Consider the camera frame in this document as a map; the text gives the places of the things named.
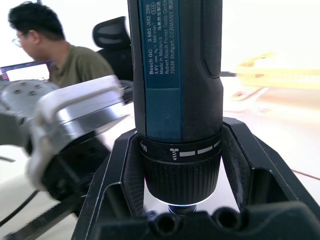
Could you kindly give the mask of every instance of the screwdriver label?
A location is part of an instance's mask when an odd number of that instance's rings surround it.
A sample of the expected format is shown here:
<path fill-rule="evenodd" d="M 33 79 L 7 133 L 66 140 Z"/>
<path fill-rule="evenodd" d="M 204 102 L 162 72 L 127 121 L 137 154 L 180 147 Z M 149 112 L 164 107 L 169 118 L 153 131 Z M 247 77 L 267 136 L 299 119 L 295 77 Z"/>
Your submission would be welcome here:
<path fill-rule="evenodd" d="M 149 89 L 179 89 L 179 1 L 141 0 L 143 65 Z"/>
<path fill-rule="evenodd" d="M 179 143 L 183 135 L 179 6 L 180 0 L 139 0 L 146 136 L 159 142 Z"/>

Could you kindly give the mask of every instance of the office chair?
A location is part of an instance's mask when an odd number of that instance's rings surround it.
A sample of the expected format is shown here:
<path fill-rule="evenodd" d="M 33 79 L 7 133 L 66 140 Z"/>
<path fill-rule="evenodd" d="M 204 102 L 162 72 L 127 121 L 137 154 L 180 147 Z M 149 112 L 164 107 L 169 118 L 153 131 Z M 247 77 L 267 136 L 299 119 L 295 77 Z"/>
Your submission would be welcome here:
<path fill-rule="evenodd" d="M 102 48 L 98 53 L 108 61 L 124 88 L 124 101 L 133 100 L 134 69 L 131 40 L 126 30 L 126 17 L 97 24 L 92 31 L 94 43 Z"/>

